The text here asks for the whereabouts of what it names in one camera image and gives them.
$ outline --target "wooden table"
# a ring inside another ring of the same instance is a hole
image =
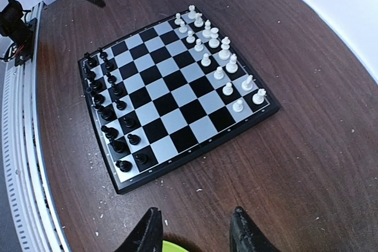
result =
[[[376,251],[378,88],[309,7],[300,0],[105,1],[100,9],[59,0],[42,18],[43,151],[73,251],[113,251],[151,206],[168,221],[169,238],[227,251],[237,205],[282,251]],[[188,4],[218,23],[282,109],[206,158],[116,195],[77,60]]]

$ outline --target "chess set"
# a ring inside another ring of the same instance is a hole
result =
[[[211,26],[190,5],[79,60],[118,194],[203,156],[279,110],[231,40]]]

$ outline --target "white pawn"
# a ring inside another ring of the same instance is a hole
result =
[[[237,100],[233,105],[234,112],[241,112],[244,109],[243,100]]]
[[[203,57],[202,57],[202,60],[201,60],[201,65],[202,66],[209,66],[211,64],[211,60],[210,58],[208,57],[208,54],[207,53],[204,53],[203,54]]]
[[[195,6],[194,5],[190,5],[189,6],[189,14],[188,14],[188,18],[190,20],[194,20],[195,19],[195,15],[196,15],[196,12],[195,12]]]
[[[249,75],[246,80],[243,81],[242,83],[242,89],[244,91],[251,91],[253,88],[253,83],[252,83],[253,76]]]
[[[187,43],[192,44],[195,42],[195,37],[193,35],[193,31],[188,31]]]
[[[208,42],[208,46],[211,48],[217,48],[219,46],[219,40],[218,40],[218,28],[211,28],[211,40]]]
[[[176,13],[175,24],[178,25],[178,26],[180,26],[180,24],[181,24],[181,14],[180,13]]]
[[[185,34],[188,31],[188,27],[185,25],[185,22],[183,20],[181,20],[180,22],[180,27],[178,31],[182,34]]]
[[[195,21],[194,21],[194,25],[197,27],[197,28],[201,28],[203,26],[203,20],[202,20],[202,13],[197,13],[195,15]]]
[[[224,37],[222,40],[222,45],[220,46],[222,50],[219,52],[219,58],[222,60],[227,60],[230,58],[230,39],[228,37]]]
[[[262,104],[264,102],[264,97],[266,95],[265,89],[259,89],[256,94],[253,95],[252,101],[254,104]]]
[[[228,73],[235,73],[237,71],[237,64],[236,64],[237,56],[234,53],[230,57],[230,61],[226,64],[226,70]]]
[[[222,80],[224,78],[224,72],[222,67],[217,67],[217,71],[214,72],[214,78],[216,80]]]
[[[204,38],[211,38],[211,22],[206,20],[205,22],[205,29],[202,31],[202,35]]]
[[[195,41],[195,46],[194,46],[194,50],[195,51],[203,51],[204,47],[203,47],[203,44],[202,44],[202,40],[200,38],[198,38],[196,41]]]
[[[225,96],[230,96],[233,92],[234,89],[232,88],[232,84],[228,82],[222,89],[222,92]]]

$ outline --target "black chessboard frame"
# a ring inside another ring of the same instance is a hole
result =
[[[196,10],[196,12],[201,13],[197,7],[196,7],[195,10]],[[183,11],[181,13],[181,15],[184,15],[188,12],[189,12],[189,10]],[[202,18],[203,18],[204,21],[207,20],[207,18],[204,14],[203,14]],[[139,34],[139,33],[143,32],[143,31],[145,31],[145,30],[147,30],[151,27],[154,27],[154,26],[156,26],[160,23],[172,21],[173,19],[175,19],[175,15],[172,15],[170,17],[166,17],[165,19],[157,21],[157,22],[155,22],[151,25],[148,25],[148,26],[146,26],[142,29],[139,29],[139,30],[137,30],[137,31],[135,31],[135,32],[133,32],[129,35],[126,35],[126,36],[104,46],[103,49],[105,50],[107,48],[113,47],[114,45],[126,40],[129,37],[132,37],[133,35]],[[211,26],[212,27],[219,27],[213,21],[211,21]],[[222,33],[221,28],[219,29],[219,38],[220,39],[224,38],[224,34]],[[92,125],[93,125],[93,128],[94,128],[96,139],[97,139],[97,141],[100,145],[100,150],[101,150],[101,153],[102,153],[102,156],[103,156],[103,160],[105,162],[107,171],[110,175],[110,178],[112,180],[113,186],[115,187],[117,194],[125,194],[125,193],[127,193],[131,190],[136,189],[137,187],[140,187],[140,186],[142,186],[142,185],[144,185],[148,182],[151,182],[151,181],[159,178],[160,176],[163,176],[163,175],[169,173],[170,171],[173,171],[174,169],[190,162],[191,160],[193,160],[197,157],[203,156],[205,153],[207,153],[207,152],[215,149],[216,147],[226,143],[228,140],[236,137],[237,135],[239,135],[239,134],[245,132],[246,130],[250,129],[252,126],[254,126],[254,125],[262,122],[263,120],[267,119],[269,116],[273,115],[274,113],[276,113],[280,109],[281,105],[278,103],[277,99],[274,97],[272,92],[268,89],[268,87],[263,82],[263,80],[260,78],[260,76],[255,71],[255,69],[247,63],[247,60],[245,60],[244,56],[242,56],[242,53],[240,53],[234,47],[233,44],[231,44],[231,46],[230,46],[230,51],[231,51],[231,53],[235,53],[237,55],[237,60],[238,60],[239,65],[242,66],[248,74],[253,74],[253,81],[255,82],[257,87],[259,89],[264,88],[266,90],[266,94],[267,94],[266,100],[269,102],[269,105],[264,107],[263,110],[260,110],[257,113],[253,113],[252,119],[245,119],[243,121],[240,121],[240,122],[228,127],[227,129],[222,130],[220,133],[215,135],[212,138],[212,140],[199,143],[198,145],[190,148],[190,150],[182,152],[179,155],[169,159],[166,162],[158,163],[157,165],[155,165],[153,167],[153,171],[145,170],[145,171],[139,173],[139,175],[133,177],[130,180],[126,180],[124,182],[121,182],[118,179],[118,177],[116,176],[116,174],[112,170],[112,167],[109,164],[109,163],[113,163],[113,161],[114,161],[113,157],[111,156],[112,154],[114,154],[114,152],[110,153],[110,151],[108,151],[108,149],[107,149],[106,141],[104,140],[101,129],[100,129],[101,128],[100,120],[97,120],[96,111],[93,108],[92,98],[86,93],[86,89],[88,88],[88,83],[87,83],[87,80],[85,79],[85,74],[83,74],[83,70],[82,70],[82,65],[86,61],[86,59],[82,58],[78,61],[80,78],[82,80],[84,95],[85,95],[85,98],[86,98],[87,107],[88,107],[88,111],[90,113],[90,118],[91,118],[91,121],[92,121]],[[90,56],[93,57],[96,54],[99,54],[99,52],[94,51],[90,54]]]

